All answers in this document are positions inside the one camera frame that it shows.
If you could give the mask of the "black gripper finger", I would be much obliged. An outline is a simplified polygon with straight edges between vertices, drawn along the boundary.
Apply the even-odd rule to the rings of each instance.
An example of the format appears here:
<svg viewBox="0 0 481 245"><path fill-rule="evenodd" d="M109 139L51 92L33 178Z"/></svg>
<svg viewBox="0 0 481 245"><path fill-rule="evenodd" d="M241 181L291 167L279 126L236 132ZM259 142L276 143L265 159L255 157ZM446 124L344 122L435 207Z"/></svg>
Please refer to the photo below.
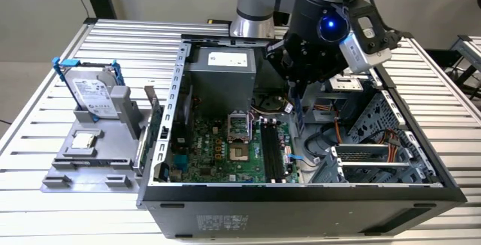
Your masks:
<svg viewBox="0 0 481 245"><path fill-rule="evenodd" d="M300 40L297 38L284 38L269 42L265 46L264 58L280 78L288 81L291 87L299 87L301 84L299 67L293 62L293 58L299 54L299 47Z"/></svg>
<svg viewBox="0 0 481 245"><path fill-rule="evenodd" d="M323 81L347 68L341 55L317 55L301 58L301 86Z"/></svg>

